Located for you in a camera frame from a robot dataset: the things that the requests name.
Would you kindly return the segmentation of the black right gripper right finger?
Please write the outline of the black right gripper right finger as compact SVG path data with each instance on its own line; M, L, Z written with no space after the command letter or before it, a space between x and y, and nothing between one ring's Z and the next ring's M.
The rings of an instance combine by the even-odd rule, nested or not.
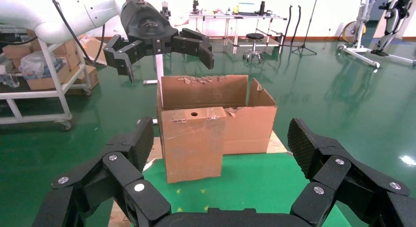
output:
M336 139L291 120L288 146L309 183L290 213L312 227L324 224L336 202L370 227L413 227L416 201L402 182L356 160Z

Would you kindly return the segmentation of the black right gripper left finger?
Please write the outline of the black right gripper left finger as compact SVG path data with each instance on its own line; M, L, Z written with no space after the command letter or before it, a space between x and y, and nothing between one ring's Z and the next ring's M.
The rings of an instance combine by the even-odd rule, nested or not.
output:
M93 159L57 177L33 222L35 227L83 227L101 203L113 199L135 227L154 227L170 203L144 178L154 144L151 117L114 136Z

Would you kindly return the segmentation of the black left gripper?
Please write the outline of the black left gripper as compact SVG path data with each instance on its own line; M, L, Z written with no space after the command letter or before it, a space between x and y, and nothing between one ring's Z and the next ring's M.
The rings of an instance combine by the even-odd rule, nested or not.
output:
M132 65L145 55L177 52L196 56L208 68L214 67L214 55L209 38L197 31L171 27L169 21L147 2L127 2L120 20L127 35L114 35L104 48L108 66L118 75L134 82Z

